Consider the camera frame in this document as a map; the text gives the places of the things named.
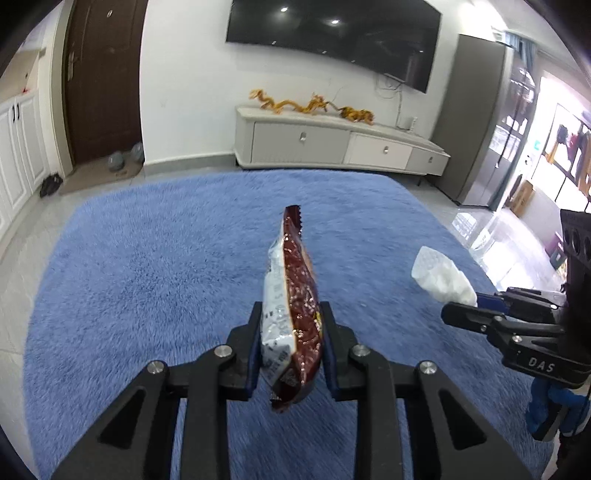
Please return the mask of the blue gloved right hand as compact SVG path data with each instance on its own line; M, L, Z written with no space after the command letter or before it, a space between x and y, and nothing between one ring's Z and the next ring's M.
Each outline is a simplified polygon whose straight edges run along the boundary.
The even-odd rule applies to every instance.
M581 433L590 418L590 400L546 379L535 378L526 413L526 426L538 441L550 441L556 433L571 437Z

